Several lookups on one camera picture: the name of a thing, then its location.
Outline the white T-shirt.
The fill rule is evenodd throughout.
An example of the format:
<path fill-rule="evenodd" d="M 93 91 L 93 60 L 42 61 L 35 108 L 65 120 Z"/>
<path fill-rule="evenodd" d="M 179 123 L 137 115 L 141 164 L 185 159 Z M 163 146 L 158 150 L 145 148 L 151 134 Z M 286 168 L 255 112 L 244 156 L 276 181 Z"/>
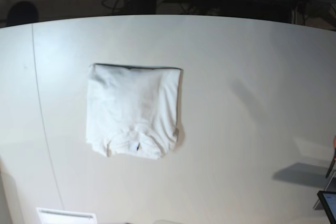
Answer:
<path fill-rule="evenodd" d="M 93 64 L 86 142 L 109 157 L 160 159 L 176 146 L 181 70 Z"/>

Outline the white paper sheet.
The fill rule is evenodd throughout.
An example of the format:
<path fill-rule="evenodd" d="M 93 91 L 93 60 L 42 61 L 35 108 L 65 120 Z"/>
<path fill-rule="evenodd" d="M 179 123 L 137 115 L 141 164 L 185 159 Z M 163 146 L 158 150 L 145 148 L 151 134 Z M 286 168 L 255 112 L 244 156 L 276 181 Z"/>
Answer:
<path fill-rule="evenodd" d="M 97 224 L 97 217 L 92 213 L 63 211 L 46 208 L 36 208 L 41 223 L 88 223 Z"/>

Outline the tablet screen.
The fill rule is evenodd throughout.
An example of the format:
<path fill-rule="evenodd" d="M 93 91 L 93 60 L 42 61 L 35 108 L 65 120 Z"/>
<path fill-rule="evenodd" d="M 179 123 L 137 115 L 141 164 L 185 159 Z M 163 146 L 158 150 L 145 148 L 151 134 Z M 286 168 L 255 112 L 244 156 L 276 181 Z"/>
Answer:
<path fill-rule="evenodd" d="M 331 224 L 335 224 L 335 192 L 318 191 L 318 198 Z"/>

